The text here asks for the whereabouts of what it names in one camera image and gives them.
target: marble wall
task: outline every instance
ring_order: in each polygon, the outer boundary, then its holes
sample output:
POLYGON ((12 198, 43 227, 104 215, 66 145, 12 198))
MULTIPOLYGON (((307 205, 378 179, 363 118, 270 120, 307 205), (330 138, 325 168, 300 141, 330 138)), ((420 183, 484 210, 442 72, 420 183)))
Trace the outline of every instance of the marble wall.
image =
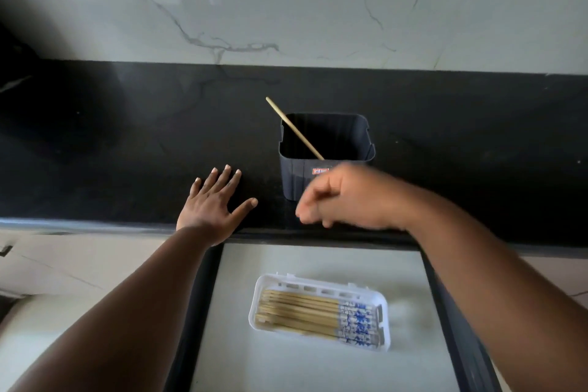
POLYGON ((588 73, 588 0, 0 0, 57 59, 588 73))

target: person's right arm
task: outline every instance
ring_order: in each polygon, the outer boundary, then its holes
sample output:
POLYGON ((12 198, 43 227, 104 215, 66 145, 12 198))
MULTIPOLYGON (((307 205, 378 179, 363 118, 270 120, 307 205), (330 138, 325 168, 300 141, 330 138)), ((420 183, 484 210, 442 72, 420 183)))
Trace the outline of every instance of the person's right arm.
POLYGON ((514 391, 588 391, 588 310, 450 201, 344 164, 311 182, 296 215, 326 227, 406 230, 514 391))

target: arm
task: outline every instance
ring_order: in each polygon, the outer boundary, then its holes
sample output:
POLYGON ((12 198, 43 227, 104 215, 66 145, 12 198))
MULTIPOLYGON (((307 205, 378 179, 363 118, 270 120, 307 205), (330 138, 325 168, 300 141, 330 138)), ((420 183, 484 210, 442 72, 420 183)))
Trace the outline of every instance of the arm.
POLYGON ((196 179, 177 231, 67 329, 11 388, 37 391, 161 391, 173 361, 196 271, 206 250, 227 239, 257 205, 229 214, 240 179, 231 168, 196 179))
POLYGON ((341 165, 311 182, 296 215, 408 231, 514 390, 588 390, 588 310, 448 200, 341 165))

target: white plastic container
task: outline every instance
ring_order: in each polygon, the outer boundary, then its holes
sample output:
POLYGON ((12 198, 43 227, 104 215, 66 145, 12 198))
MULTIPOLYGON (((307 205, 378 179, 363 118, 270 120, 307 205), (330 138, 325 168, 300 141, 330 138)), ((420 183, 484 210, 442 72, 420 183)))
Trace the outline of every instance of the white plastic container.
POLYGON ((293 292, 307 294, 310 296, 320 296, 340 301, 353 301, 362 304, 371 305, 375 308, 378 316, 378 333, 383 344, 378 347, 364 347, 353 345, 350 347, 361 347, 362 349, 372 351, 388 351, 390 348, 390 325, 388 323, 388 303, 384 295, 380 292, 369 290, 368 288, 359 288, 355 284, 334 284, 331 282, 322 282, 312 279, 303 279, 292 274, 282 276, 280 274, 264 274, 255 283, 254 299, 249 310, 249 325, 255 330, 268 331, 271 333, 280 333, 293 338, 313 338, 326 342, 327 344, 343 344, 338 341, 330 341, 320 337, 301 335, 290 331, 268 330, 259 327, 255 322, 255 314, 258 311, 261 293, 264 290, 278 290, 281 292, 293 292))

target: gray plastic container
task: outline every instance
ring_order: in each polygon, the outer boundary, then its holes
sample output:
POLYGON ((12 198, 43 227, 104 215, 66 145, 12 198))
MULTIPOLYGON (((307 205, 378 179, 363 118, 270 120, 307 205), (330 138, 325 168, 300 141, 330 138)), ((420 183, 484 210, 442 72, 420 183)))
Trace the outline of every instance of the gray plastic container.
POLYGON ((376 156, 368 120, 363 115, 289 113, 286 116, 325 158, 318 160, 282 121, 279 153, 282 187, 288 200, 300 200, 313 178, 339 163, 370 164, 376 156))

